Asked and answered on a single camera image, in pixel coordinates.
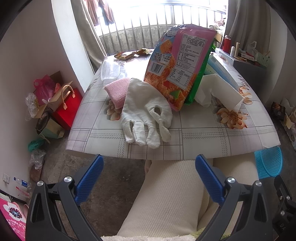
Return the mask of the blue mesh trash basket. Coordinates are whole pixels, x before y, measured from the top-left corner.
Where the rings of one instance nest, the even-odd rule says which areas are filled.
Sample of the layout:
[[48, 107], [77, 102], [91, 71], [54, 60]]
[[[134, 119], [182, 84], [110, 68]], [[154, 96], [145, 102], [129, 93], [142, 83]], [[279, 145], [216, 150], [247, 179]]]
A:
[[272, 147], [254, 152], [259, 179], [276, 177], [281, 173], [283, 157], [280, 147]]

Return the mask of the green snack bag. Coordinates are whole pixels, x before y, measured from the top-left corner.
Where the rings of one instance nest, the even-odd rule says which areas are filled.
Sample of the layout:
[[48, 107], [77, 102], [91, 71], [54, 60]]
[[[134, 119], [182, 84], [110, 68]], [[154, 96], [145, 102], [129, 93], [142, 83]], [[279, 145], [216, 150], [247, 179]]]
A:
[[207, 54], [205, 56], [205, 59], [204, 59], [202, 65], [201, 65], [200, 71], [199, 71], [199, 73], [198, 73], [198, 75], [197, 75], [197, 77], [196, 77], [196, 79], [195, 79], [195, 81], [193, 83], [193, 86], [192, 86], [188, 96], [185, 99], [184, 104], [186, 104], [186, 105], [190, 105], [194, 101], [195, 95], [196, 95], [196, 93], [198, 91], [198, 88], [200, 86], [200, 83], [201, 83], [202, 77], [204, 75], [204, 72], [205, 72], [205, 69], [206, 69], [206, 66], [207, 66], [207, 63], [208, 63], [208, 59], [209, 59], [209, 56], [210, 56], [210, 53], [212, 52], [212, 50], [215, 50], [214, 41], [211, 43], [210, 48], [209, 48], [209, 50], [208, 50], [208, 52], [207, 52]]

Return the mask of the white rubber glove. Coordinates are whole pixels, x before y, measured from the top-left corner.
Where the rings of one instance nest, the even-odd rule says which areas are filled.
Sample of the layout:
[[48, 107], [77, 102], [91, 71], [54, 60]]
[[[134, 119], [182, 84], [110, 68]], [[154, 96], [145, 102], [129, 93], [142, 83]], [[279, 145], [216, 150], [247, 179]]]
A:
[[152, 85], [132, 78], [121, 113], [121, 125], [127, 143], [157, 149], [169, 142], [173, 119], [167, 99]]

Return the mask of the pink knitted cloth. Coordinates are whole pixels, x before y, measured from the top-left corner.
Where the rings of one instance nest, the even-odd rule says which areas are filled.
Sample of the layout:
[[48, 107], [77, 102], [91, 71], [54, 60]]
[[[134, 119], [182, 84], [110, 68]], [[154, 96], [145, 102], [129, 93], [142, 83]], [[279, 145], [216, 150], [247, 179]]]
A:
[[104, 87], [116, 109], [123, 107], [129, 83], [129, 78], [122, 78]]

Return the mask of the blue white carton box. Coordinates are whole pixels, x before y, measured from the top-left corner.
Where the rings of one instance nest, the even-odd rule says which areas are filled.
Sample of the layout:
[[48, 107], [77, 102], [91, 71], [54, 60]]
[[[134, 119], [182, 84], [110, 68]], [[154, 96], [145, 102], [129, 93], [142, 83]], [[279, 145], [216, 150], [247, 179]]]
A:
[[220, 58], [216, 53], [211, 53], [205, 69], [205, 75], [217, 74], [237, 91], [239, 90], [239, 73], [235, 68]]

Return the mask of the pink orange snack bag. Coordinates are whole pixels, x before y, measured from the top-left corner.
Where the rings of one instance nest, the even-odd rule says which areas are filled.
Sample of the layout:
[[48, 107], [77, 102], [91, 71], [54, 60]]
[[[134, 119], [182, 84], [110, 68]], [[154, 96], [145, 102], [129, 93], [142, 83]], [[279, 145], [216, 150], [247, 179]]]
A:
[[170, 27], [157, 42], [144, 81], [156, 88], [172, 109], [184, 105], [217, 32], [193, 24]]

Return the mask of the floral tablecloth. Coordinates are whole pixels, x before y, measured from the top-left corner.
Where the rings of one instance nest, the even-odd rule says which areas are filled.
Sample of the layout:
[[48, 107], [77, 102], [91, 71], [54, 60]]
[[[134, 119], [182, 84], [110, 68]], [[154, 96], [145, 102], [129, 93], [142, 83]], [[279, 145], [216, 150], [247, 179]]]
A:
[[264, 105], [244, 78], [217, 54], [210, 59], [230, 74], [202, 78], [196, 99], [170, 109], [165, 98], [144, 83], [147, 57], [121, 61], [120, 78], [129, 78], [127, 106], [115, 109], [106, 87], [114, 77], [97, 72], [76, 113], [66, 150], [85, 154], [144, 159], [192, 160], [203, 154], [220, 158], [280, 145]]

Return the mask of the red gift bag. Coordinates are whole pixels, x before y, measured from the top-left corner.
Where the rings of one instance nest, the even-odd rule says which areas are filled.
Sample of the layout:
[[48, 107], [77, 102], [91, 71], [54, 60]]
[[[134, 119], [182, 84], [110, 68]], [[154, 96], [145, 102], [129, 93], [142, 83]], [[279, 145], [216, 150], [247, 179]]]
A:
[[82, 101], [82, 95], [77, 88], [72, 88], [67, 84], [62, 87], [61, 92], [62, 103], [52, 113], [55, 121], [65, 130], [70, 130]]

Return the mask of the pink plastic bag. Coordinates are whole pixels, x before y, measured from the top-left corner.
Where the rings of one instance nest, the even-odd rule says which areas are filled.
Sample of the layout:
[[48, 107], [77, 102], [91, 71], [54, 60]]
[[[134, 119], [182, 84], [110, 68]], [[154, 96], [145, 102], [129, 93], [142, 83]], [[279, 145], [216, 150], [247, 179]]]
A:
[[45, 75], [41, 79], [36, 79], [33, 84], [34, 95], [37, 97], [39, 106], [44, 104], [43, 99], [48, 101], [53, 97], [56, 84], [50, 76]]

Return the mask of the grey side cabinet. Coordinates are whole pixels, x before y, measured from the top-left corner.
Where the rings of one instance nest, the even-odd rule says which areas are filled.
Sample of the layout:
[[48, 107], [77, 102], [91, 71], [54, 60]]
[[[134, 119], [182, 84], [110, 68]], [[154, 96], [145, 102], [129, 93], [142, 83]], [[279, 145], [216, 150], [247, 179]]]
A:
[[247, 81], [259, 99], [263, 102], [263, 90], [266, 80], [266, 70], [249, 62], [234, 60], [233, 67]]

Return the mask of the clear plastic container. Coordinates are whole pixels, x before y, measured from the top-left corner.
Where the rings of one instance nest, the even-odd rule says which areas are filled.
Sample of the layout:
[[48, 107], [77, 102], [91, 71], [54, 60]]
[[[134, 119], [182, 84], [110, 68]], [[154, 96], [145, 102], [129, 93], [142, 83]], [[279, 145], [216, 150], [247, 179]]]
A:
[[120, 75], [120, 65], [112, 60], [106, 58], [101, 65], [101, 80], [116, 80]]

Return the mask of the left grey curtain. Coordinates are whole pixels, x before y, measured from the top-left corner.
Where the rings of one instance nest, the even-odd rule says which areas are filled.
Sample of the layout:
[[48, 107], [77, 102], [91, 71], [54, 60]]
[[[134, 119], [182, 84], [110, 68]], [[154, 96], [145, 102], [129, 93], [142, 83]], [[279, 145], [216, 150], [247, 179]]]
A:
[[71, 1], [76, 25], [90, 63], [96, 72], [107, 57], [104, 46], [98, 37], [91, 16], [81, 0]]

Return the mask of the grey curtain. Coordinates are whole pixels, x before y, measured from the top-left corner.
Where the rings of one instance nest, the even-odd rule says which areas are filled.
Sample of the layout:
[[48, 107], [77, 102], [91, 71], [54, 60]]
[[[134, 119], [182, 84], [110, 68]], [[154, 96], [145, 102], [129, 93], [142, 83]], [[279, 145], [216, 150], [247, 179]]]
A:
[[228, 2], [225, 34], [231, 37], [231, 45], [240, 44], [245, 50], [252, 42], [256, 49], [267, 51], [270, 41], [270, 9], [266, 1], [230, 0]]
[[71, 1], [76, 25], [90, 63], [96, 72], [107, 57], [104, 46], [98, 37], [91, 16], [81, 0]]

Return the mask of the brown snack packet left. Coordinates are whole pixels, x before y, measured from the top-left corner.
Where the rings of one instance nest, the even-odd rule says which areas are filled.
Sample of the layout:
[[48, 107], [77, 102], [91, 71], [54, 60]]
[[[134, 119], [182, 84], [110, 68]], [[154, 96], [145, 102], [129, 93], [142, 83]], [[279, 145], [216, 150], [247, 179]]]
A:
[[133, 58], [135, 56], [135, 54], [136, 54], [136, 51], [133, 51], [133, 52], [122, 52], [122, 53], [118, 53], [118, 54], [114, 55], [114, 57], [117, 60], [126, 61], [128, 59]]

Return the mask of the brown snack packet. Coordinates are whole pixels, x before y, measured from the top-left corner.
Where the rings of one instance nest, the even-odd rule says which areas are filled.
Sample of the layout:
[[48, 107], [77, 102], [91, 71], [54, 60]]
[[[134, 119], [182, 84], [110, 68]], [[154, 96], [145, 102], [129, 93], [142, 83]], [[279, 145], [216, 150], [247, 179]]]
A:
[[135, 54], [139, 56], [147, 56], [153, 52], [153, 49], [147, 49], [147, 48], [141, 48], [140, 50], [137, 50]]
[[122, 53], [118, 53], [118, 54], [114, 55], [114, 57], [117, 60], [126, 61], [128, 59], [133, 58], [135, 56], [135, 54], [136, 54], [136, 51], [133, 51], [133, 52], [122, 52]]

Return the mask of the green mesh storage basket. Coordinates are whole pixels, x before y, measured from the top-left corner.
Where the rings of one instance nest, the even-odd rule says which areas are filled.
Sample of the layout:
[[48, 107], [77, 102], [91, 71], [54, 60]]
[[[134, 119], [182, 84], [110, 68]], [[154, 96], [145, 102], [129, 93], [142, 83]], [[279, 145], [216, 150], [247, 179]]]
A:
[[262, 65], [266, 68], [267, 68], [269, 60], [270, 60], [269, 56], [265, 56], [265, 55], [261, 54], [260, 52], [257, 52], [255, 54], [254, 59], [255, 59], [255, 62], [259, 63], [260, 65]]

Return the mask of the red thermos bottle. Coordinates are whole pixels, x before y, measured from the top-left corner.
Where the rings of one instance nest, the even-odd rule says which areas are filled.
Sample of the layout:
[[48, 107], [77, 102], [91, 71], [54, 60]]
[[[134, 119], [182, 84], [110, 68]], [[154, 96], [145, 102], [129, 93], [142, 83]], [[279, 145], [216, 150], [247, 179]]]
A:
[[223, 39], [223, 44], [222, 44], [222, 50], [225, 53], [230, 53], [231, 50], [231, 36], [225, 35]]

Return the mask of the metal balcony railing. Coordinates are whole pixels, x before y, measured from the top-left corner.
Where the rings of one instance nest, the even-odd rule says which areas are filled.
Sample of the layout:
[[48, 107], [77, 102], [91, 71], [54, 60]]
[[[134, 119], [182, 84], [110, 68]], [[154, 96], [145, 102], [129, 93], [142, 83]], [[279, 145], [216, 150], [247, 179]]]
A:
[[225, 20], [226, 1], [130, 1], [112, 3], [115, 23], [95, 27], [108, 55], [140, 48], [153, 48], [174, 25], [194, 24], [208, 28]]

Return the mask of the right grey curtain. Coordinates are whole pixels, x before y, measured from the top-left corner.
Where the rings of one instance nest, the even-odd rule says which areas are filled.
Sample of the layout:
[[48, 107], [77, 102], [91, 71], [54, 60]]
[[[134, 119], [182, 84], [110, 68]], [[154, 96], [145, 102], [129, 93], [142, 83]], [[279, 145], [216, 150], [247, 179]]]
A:
[[252, 42], [256, 49], [267, 51], [270, 41], [270, 9], [266, 1], [230, 0], [228, 2], [225, 34], [231, 37], [231, 45], [240, 44], [245, 50]]

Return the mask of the hanging pink clothes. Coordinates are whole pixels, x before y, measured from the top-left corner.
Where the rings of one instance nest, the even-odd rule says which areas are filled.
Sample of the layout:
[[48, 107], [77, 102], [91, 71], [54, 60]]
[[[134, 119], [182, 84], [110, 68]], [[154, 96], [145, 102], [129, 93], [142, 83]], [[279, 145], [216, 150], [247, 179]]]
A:
[[105, 25], [111, 25], [115, 23], [112, 8], [106, 1], [103, 0], [85, 0], [84, 1], [93, 25], [100, 25], [99, 15], [101, 14]]

